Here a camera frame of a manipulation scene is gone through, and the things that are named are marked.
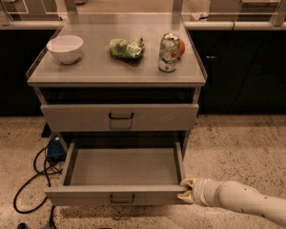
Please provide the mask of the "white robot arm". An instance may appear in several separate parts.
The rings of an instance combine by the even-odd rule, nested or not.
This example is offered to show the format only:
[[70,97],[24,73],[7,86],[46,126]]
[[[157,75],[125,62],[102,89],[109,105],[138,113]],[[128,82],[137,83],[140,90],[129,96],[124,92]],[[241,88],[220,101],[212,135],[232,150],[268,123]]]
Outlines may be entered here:
[[235,181],[188,178],[177,197],[204,207],[218,207],[236,213],[259,216],[286,229],[286,199],[263,195],[257,189]]

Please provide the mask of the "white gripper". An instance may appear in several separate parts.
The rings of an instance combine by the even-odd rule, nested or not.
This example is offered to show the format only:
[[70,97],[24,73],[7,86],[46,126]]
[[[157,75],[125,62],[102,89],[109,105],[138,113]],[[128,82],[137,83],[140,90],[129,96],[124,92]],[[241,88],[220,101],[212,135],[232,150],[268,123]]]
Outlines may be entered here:
[[218,182],[209,178],[186,178],[180,182],[180,186],[184,186],[192,191],[186,191],[178,194],[177,197],[187,203],[205,207],[214,206],[215,190]]

